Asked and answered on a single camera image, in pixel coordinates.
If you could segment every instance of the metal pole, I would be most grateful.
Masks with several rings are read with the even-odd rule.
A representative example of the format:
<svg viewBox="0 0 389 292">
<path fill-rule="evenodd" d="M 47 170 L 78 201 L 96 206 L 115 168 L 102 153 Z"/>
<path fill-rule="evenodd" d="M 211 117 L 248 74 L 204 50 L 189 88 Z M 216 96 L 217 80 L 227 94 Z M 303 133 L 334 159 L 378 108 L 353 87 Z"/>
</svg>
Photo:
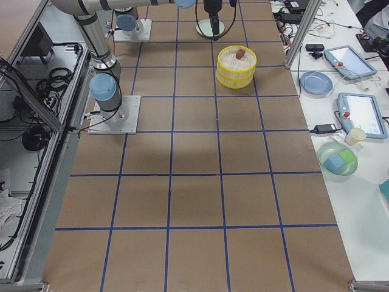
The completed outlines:
<svg viewBox="0 0 389 292">
<path fill-rule="evenodd" d="M 385 292 L 389 291 L 389 286 L 387 285 L 377 285 L 374 283 L 358 283 L 350 282 L 349 288 L 351 292 L 355 291 L 364 291 L 364 292 Z"/>
<path fill-rule="evenodd" d="M 92 54 L 92 65 L 97 69 L 108 69 L 116 64 L 116 57 L 111 53 L 97 14 L 74 17 L 80 32 Z"/>
<path fill-rule="evenodd" d="M 303 40 L 306 36 L 306 33 L 309 29 L 309 26 L 311 26 L 315 15 L 317 13 L 318 8 L 320 7 L 320 4 L 322 3 L 322 0 L 310 0 L 308 3 L 308 6 L 304 12 L 303 18 L 301 20 L 300 25 L 298 26 L 298 30 L 296 33 L 296 36 L 293 39 L 293 43 L 291 45 L 291 48 L 289 49 L 289 52 L 287 53 L 286 60 L 285 60 L 285 68 L 290 69 L 292 66 L 292 63 L 298 54 L 298 51 L 300 50 L 300 46 L 303 43 Z"/>
</svg>

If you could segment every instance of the circular base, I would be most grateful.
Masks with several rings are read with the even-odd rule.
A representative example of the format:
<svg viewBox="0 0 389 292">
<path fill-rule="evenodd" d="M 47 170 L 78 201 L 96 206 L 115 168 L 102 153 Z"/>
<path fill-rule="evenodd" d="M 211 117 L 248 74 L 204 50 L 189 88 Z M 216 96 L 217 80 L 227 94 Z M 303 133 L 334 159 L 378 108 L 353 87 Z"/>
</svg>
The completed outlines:
<svg viewBox="0 0 389 292">
<path fill-rule="evenodd" d="M 213 37 L 211 22 L 210 22 L 209 18 L 200 20 L 198 26 L 196 26 L 196 30 L 201 36 L 203 33 L 206 37 L 209 37 L 209 38 Z M 219 21 L 219 32 L 220 33 L 218 35 L 222 34 L 223 31 L 224 31 L 224 24 L 221 21 Z"/>
</svg>

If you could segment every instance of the white table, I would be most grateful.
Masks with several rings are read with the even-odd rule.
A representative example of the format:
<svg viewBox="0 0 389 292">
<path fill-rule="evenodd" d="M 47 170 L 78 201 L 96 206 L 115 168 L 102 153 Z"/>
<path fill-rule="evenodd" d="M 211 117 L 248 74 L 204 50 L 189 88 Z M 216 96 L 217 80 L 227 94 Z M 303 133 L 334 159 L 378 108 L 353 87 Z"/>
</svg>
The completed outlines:
<svg viewBox="0 0 389 292">
<path fill-rule="evenodd" d="M 272 11 L 277 12 L 280 9 L 279 2 L 271 2 Z M 324 70 L 330 67 L 329 62 L 324 58 L 319 58 L 315 60 L 312 56 L 309 55 L 309 52 L 305 50 L 306 44 L 323 44 L 325 49 L 330 49 L 333 47 L 339 47 L 344 45 L 350 45 L 353 47 L 363 58 L 370 58 L 377 56 L 378 53 L 366 53 L 362 46 L 359 44 L 358 39 L 355 34 L 360 33 L 361 25 L 357 16 L 349 6 L 347 0 L 336 0 L 327 1 L 325 5 L 321 5 L 319 11 L 317 12 L 316 18 L 327 21 L 330 26 L 325 22 L 315 20 L 312 26 L 318 26 L 317 31 L 311 32 L 314 35 L 307 34 L 304 41 L 303 47 L 301 49 L 301 60 L 300 60 L 300 71 L 311 71 L 311 70 Z M 297 26 L 293 25 L 294 32 L 296 32 Z M 298 68 L 299 56 L 295 58 L 291 70 L 296 71 Z M 370 59 L 368 61 L 377 71 L 387 71 L 386 66 L 380 58 Z"/>
<path fill-rule="evenodd" d="M 325 72 L 333 84 L 341 79 L 337 72 Z M 292 73 L 298 90 L 297 73 Z M 389 116 L 389 72 L 378 72 L 366 83 L 368 94 L 376 96 L 383 116 Z M 301 90 L 301 106 L 308 128 L 335 123 L 336 98 L 340 92 L 362 93 L 358 82 L 341 80 L 334 92 L 318 99 Z M 312 135 L 316 150 L 330 136 Z M 357 281 L 389 280 L 389 204 L 379 191 L 379 184 L 389 178 L 389 139 L 367 139 L 350 147 L 358 156 L 357 171 L 339 177 L 323 169 L 323 177 L 339 225 L 343 244 Z"/>
</svg>

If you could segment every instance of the blue plate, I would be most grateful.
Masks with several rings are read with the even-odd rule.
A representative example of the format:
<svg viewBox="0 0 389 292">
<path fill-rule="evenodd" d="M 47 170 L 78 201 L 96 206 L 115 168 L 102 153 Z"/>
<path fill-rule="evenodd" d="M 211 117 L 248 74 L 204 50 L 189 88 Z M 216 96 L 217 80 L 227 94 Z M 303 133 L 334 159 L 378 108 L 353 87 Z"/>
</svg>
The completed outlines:
<svg viewBox="0 0 389 292">
<path fill-rule="evenodd" d="M 309 71 L 300 78 L 301 86 L 310 94 L 322 95 L 332 90 L 332 81 L 321 72 Z"/>
</svg>

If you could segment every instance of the paper cup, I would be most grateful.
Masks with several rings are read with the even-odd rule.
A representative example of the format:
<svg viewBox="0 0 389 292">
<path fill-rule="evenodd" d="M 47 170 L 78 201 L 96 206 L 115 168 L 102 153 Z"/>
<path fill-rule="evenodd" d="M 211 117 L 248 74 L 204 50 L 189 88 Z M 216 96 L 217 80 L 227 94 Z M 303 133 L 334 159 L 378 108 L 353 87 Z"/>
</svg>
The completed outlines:
<svg viewBox="0 0 389 292">
<path fill-rule="evenodd" d="M 354 145 L 365 139 L 366 139 L 366 133 L 362 129 L 352 128 L 350 133 L 347 134 L 345 142 L 348 145 Z"/>
</svg>

